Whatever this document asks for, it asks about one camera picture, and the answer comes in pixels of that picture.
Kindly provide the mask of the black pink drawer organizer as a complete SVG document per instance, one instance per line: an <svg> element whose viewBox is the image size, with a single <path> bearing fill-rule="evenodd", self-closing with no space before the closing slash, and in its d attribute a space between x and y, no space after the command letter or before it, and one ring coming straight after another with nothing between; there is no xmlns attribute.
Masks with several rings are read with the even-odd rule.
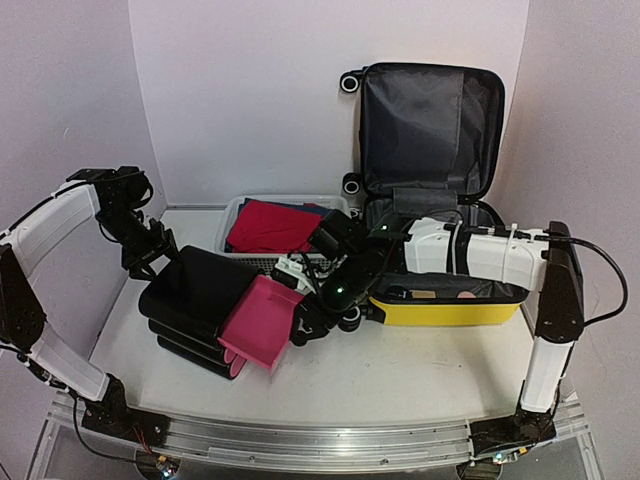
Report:
<svg viewBox="0 0 640 480"><path fill-rule="evenodd" d="M229 349L219 337L261 269L194 246L186 247L191 248L189 292L170 289L170 261L143 290L138 309L147 318L161 348L224 378L223 356Z"/></svg>

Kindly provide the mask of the pink top drawer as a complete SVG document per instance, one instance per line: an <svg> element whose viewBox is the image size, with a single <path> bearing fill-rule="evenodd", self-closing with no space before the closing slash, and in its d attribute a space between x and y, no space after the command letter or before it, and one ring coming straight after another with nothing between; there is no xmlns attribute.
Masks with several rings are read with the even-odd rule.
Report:
<svg viewBox="0 0 640 480"><path fill-rule="evenodd" d="M259 275L226 321L220 343L273 372L289 343L294 310L304 296Z"/></svg>

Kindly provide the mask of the yellow Pikachu suitcase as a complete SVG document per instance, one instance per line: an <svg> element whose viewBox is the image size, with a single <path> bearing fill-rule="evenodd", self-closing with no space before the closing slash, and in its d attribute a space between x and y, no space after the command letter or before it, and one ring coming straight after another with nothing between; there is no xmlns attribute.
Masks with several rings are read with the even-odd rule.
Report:
<svg viewBox="0 0 640 480"><path fill-rule="evenodd" d="M505 110L501 78L488 70L418 63L376 63L343 73L340 89L359 93L359 170L343 190L365 195L363 220L432 216L466 227L499 226L484 202L496 172ZM407 272L390 260L367 316L386 326L480 326L508 321L526 291L496 281ZM389 286L433 290L436 299L397 300ZM462 291L475 299L458 299Z"/></svg>

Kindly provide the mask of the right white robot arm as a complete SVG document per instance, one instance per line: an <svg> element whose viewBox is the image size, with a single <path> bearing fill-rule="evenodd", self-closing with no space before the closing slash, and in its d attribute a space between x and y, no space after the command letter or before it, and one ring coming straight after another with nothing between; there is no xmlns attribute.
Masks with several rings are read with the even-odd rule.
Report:
<svg viewBox="0 0 640 480"><path fill-rule="evenodd" d="M324 279L306 273L311 291L296 306L290 340L302 346L325 337L335 325L353 328L350 310L369 302L381 322L404 326L473 326L508 319L508 298L488 295L455 299L472 287L538 292L532 353L516 411L503 433L524 443L550 417L571 351L584 329L621 314L629 299L618 264L599 246L570 235L562 222L545 230L516 226L469 226L423 217L390 216L368 230L342 214L324 218L310 244L339 266ZM599 255L618 277L621 304L584 317L583 277L576 247Z"/></svg>

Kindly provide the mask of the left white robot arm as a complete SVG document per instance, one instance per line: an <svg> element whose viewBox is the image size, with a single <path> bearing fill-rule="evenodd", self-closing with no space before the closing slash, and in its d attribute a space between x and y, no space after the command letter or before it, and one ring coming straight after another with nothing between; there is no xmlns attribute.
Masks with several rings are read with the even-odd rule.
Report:
<svg viewBox="0 0 640 480"><path fill-rule="evenodd" d="M179 257L153 198L137 166L82 168L1 231L2 349L41 382L100 401L94 417L114 437L134 428L134 415L104 399L112 381L88 360L89 335L120 280L151 282Z"/></svg>

